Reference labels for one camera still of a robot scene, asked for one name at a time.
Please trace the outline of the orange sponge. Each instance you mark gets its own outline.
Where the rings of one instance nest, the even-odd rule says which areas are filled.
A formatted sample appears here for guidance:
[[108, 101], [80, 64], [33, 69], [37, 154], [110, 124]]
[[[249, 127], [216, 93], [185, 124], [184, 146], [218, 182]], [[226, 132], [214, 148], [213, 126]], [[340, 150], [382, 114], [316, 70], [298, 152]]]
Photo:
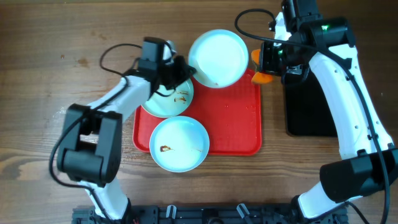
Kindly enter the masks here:
[[251, 60], [252, 63], [254, 64], [255, 67], [255, 74], [252, 77], [251, 81], [254, 84], [258, 85], [263, 85], [263, 84], [268, 84], [271, 81], [273, 81], [273, 77], [269, 74], [265, 74], [259, 71], [259, 56], [260, 56], [261, 50], [256, 49], [251, 52]]

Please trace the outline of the light blue plate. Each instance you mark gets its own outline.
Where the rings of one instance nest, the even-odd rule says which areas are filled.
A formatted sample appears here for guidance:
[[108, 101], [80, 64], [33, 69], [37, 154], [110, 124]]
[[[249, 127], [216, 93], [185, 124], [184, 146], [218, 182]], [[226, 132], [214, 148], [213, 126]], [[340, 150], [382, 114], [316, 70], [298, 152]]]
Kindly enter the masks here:
[[188, 53], [189, 66], [196, 69], [194, 79], [208, 88], [226, 88], [245, 73], [248, 48], [230, 30], [215, 29], [199, 36]]
[[167, 97], [154, 93], [142, 107], [146, 112], [158, 118], [169, 118], [183, 113], [190, 106], [194, 94], [191, 79], [183, 82], [175, 90], [167, 90], [160, 85], [157, 91]]
[[205, 127], [188, 116], [175, 116], [159, 123], [150, 136], [150, 154], [169, 172], [188, 172], [198, 167], [210, 150]]

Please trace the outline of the light blue plate front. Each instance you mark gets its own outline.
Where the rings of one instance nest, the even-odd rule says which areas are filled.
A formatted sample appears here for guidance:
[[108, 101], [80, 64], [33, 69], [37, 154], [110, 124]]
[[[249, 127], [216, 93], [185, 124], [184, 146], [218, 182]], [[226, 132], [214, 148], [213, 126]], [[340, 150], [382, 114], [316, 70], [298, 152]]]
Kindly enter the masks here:
[[188, 172], [198, 167], [210, 150], [205, 127], [188, 116], [175, 116], [159, 123], [150, 136], [150, 154], [169, 172]]

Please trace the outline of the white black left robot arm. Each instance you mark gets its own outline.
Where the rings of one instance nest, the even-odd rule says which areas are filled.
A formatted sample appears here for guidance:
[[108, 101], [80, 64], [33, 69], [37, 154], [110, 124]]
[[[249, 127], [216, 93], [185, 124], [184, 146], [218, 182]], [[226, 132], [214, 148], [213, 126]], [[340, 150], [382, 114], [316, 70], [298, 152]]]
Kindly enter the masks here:
[[141, 56], [120, 73], [120, 82], [100, 99], [72, 104], [49, 158], [49, 173], [59, 185], [84, 189], [94, 204], [93, 223], [139, 223], [116, 178], [121, 163], [123, 123], [153, 95], [166, 97], [195, 72], [174, 43], [145, 37]]

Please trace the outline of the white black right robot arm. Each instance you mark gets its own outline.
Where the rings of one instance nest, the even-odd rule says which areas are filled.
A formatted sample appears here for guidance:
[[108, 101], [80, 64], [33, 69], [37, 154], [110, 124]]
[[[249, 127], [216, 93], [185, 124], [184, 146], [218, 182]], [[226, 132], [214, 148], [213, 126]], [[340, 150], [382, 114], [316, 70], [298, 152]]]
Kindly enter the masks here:
[[284, 77], [312, 72], [326, 98], [341, 160], [320, 169], [320, 181], [295, 202], [298, 219], [316, 220], [351, 201], [384, 192], [387, 220], [390, 186], [397, 179], [397, 148], [373, 107], [358, 63], [349, 22], [324, 19], [315, 1], [283, 1], [263, 38], [262, 74]]

